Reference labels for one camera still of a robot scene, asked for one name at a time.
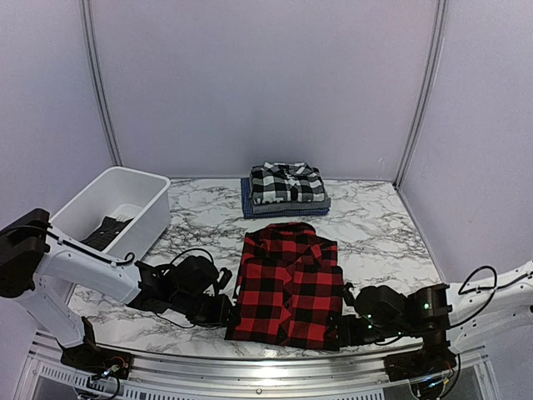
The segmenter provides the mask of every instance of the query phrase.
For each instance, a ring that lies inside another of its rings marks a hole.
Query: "white plastic bin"
[[[104,217],[133,218],[103,252],[119,258],[133,252],[141,258],[170,222],[169,186],[167,177],[112,167],[89,183],[50,223],[71,238],[83,240]]]

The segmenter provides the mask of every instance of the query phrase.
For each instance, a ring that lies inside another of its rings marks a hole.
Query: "red and black plaid shirt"
[[[336,262],[336,242],[306,223],[248,233],[236,286],[241,320],[226,339],[338,350],[343,281]]]

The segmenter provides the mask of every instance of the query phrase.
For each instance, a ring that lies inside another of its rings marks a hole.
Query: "white wall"
[[[56,212],[111,166],[77,2],[0,4],[0,227]],[[0,398],[14,394],[36,323],[0,298]]]
[[[94,0],[127,166],[246,176],[307,160],[393,180],[426,65],[431,0]]]
[[[533,250],[533,7],[452,1],[436,85],[402,192],[440,269],[462,281]],[[533,393],[531,327],[487,343],[503,398]]]

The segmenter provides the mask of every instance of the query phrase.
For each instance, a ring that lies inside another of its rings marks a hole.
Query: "plaid shirt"
[[[265,162],[252,168],[252,201],[254,204],[284,202],[323,202],[324,182],[317,168],[305,162],[282,164]]]
[[[228,327],[226,339],[338,350],[343,281],[336,257],[336,242],[306,223],[248,233],[235,294],[240,323]]]

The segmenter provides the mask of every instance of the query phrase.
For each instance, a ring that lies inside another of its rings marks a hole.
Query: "marble tabletop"
[[[439,283],[433,262],[392,185],[385,182],[326,180],[331,211],[321,217],[244,219],[238,179],[173,180],[169,188],[171,223],[144,257],[146,263],[168,263],[188,248],[205,248],[218,268],[233,278],[224,290],[232,295],[246,232],[270,223],[306,222],[318,235],[336,240],[345,282],[355,288],[387,284],[405,294]],[[224,340],[224,328],[180,329],[149,312],[127,308],[99,292],[76,287],[70,307],[91,321],[99,343],[155,353],[217,358],[290,358],[331,356],[318,352],[254,342]],[[345,313],[354,313],[345,306]],[[165,318],[190,324],[172,311]],[[412,339],[402,338],[391,346]],[[375,346],[345,347],[361,353]]]

